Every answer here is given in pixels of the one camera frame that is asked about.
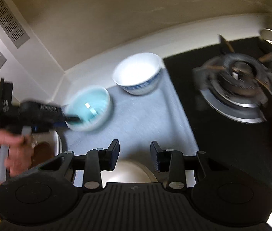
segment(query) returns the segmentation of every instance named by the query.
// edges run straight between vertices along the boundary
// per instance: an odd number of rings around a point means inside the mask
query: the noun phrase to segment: gas burner
[[[230,50],[193,72],[204,99],[222,115],[259,123],[272,113],[272,73],[253,57]]]

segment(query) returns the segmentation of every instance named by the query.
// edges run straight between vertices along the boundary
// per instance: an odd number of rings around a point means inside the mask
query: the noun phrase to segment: person's hand
[[[0,130],[0,146],[10,146],[9,156],[5,160],[10,176],[16,176],[26,171],[31,166],[33,148],[29,136],[15,136],[5,130]]]

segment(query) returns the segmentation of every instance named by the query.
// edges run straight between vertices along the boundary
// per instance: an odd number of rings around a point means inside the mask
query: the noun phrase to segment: black plastic base
[[[86,193],[76,208],[60,220],[40,226],[8,221],[1,230],[272,230],[261,223],[234,228],[199,215],[184,194],[171,193],[160,183],[108,183],[104,190]]]

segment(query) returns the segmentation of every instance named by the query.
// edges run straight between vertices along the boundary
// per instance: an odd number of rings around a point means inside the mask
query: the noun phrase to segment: light blue bowl
[[[108,91],[99,86],[78,92],[65,108],[66,115],[78,116],[81,123],[66,123],[75,131],[91,131],[99,128],[110,116],[111,99]]]

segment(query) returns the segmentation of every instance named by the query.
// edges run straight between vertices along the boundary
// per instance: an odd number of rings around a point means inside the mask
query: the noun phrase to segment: kitchen
[[[30,36],[16,49],[0,27],[0,78],[14,83],[18,101],[65,105],[86,86],[113,87],[129,55],[166,58],[217,44],[219,34],[232,41],[272,29],[272,0],[5,1]]]

